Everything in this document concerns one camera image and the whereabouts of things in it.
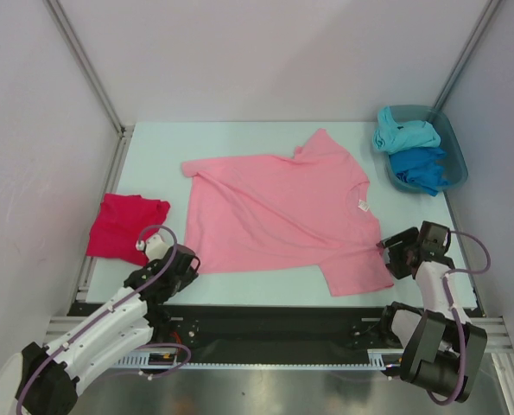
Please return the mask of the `pink t shirt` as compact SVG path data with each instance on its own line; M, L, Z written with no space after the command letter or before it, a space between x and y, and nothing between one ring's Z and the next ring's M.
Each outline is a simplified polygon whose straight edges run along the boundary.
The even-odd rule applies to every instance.
M369 178L325 130L292 156L207 158L181 169L192 181L184 242L201 273L315 265L335 297L392 286Z

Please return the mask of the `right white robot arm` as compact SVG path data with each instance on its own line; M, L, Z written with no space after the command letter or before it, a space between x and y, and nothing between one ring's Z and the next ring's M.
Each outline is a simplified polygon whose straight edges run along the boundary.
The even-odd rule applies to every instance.
M422 295L416 308L394 302L384 309L378 335L402 345L400 380L425 390L437 405L468 399L487 345L487 333L459 304L448 249L454 230L425 221L379 243L396 279L412 278Z

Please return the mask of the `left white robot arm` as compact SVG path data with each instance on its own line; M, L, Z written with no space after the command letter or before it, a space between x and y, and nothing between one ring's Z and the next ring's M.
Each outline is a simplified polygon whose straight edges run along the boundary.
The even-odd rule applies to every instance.
M172 336L164 304L198 276L200 259L174 244L133 271L117 293L81 324L44 346L22 350L18 414L68 414L100 374L138 348L166 348Z

